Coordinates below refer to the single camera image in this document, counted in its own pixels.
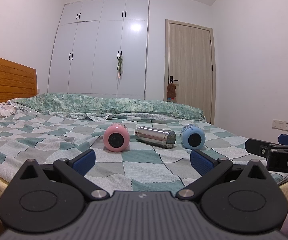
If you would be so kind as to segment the pink steel cup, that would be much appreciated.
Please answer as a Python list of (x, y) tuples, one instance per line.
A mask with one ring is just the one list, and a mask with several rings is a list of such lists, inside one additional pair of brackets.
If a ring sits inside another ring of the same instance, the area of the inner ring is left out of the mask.
[(103, 134), (104, 146), (112, 152), (122, 152), (130, 142), (128, 128), (124, 124), (113, 123)]

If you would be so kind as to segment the light blue cup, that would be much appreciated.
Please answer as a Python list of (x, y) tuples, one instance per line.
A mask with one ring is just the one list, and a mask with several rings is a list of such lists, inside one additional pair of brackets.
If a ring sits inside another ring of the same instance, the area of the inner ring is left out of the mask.
[(184, 126), (180, 136), (182, 146), (191, 150), (202, 149), (206, 141), (204, 131), (193, 124)]

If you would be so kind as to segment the stainless steel thermos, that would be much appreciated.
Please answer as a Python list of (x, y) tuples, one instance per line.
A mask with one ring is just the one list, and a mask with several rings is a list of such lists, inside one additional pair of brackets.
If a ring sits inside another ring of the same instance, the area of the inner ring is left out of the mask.
[(176, 143), (176, 134), (170, 130), (140, 126), (134, 135), (137, 141), (162, 148), (172, 148)]

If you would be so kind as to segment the checkered green bed sheet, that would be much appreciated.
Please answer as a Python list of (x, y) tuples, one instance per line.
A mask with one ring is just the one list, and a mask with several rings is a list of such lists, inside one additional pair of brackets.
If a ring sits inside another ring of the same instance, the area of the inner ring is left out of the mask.
[[(113, 123), (127, 127), (130, 143), (121, 153), (108, 151), (104, 131)], [(86, 178), (105, 191), (170, 191), (176, 193), (200, 177), (190, 164), (190, 150), (183, 147), (182, 129), (189, 120), (172, 117), (114, 116), (105, 119), (73, 119), (30, 112), (0, 118), (0, 177), (12, 180), (27, 159), (51, 164), (72, 159), (92, 149), (95, 166)], [(174, 131), (174, 147), (165, 149), (136, 140), (140, 126)]]

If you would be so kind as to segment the green floral duvet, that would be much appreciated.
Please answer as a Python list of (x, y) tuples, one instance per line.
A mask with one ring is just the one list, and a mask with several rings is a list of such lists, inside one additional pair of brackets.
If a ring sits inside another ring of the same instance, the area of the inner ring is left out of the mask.
[(206, 121), (201, 109), (161, 100), (98, 98), (83, 94), (39, 94), (7, 102), (18, 110), (75, 119), (107, 119), (113, 116)]

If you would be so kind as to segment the brown plush toy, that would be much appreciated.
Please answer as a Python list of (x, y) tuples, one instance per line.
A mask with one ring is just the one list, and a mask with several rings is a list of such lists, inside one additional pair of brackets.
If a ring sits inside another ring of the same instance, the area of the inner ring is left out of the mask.
[(171, 82), (167, 86), (167, 101), (174, 100), (176, 98), (176, 85)]

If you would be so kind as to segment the wooden door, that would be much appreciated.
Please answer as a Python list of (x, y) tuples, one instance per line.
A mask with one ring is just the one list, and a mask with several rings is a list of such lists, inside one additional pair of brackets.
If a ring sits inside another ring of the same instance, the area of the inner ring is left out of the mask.
[(216, 64), (213, 29), (201, 25), (165, 21), (164, 95), (169, 77), (176, 85), (174, 102), (199, 108), (213, 124), (216, 99)]

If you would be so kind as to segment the wooden headboard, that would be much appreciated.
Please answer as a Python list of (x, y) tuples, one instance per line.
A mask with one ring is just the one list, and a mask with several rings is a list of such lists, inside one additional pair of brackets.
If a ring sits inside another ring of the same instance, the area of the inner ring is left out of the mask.
[(0, 103), (37, 94), (35, 69), (0, 58)]

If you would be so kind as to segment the hanging green ornament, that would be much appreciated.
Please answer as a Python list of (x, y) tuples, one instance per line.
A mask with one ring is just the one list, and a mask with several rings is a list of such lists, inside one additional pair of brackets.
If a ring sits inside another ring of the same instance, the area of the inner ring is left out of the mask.
[(118, 79), (120, 79), (121, 75), (122, 75), (122, 66), (123, 66), (123, 55), (122, 55), (122, 52), (120, 52), (118, 57), (117, 57), (117, 77), (118, 77)]

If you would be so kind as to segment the white wardrobe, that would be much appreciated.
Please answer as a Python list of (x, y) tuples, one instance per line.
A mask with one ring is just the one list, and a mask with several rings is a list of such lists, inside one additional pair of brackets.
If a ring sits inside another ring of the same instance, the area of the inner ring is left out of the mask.
[[(149, 0), (68, 3), (53, 46), (49, 93), (145, 98)], [(123, 55), (121, 78), (117, 57)]]

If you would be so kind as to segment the white wall socket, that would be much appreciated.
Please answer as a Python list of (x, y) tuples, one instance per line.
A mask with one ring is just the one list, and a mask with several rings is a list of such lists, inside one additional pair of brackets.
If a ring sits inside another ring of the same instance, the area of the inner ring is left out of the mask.
[(288, 121), (273, 120), (272, 128), (288, 132)]

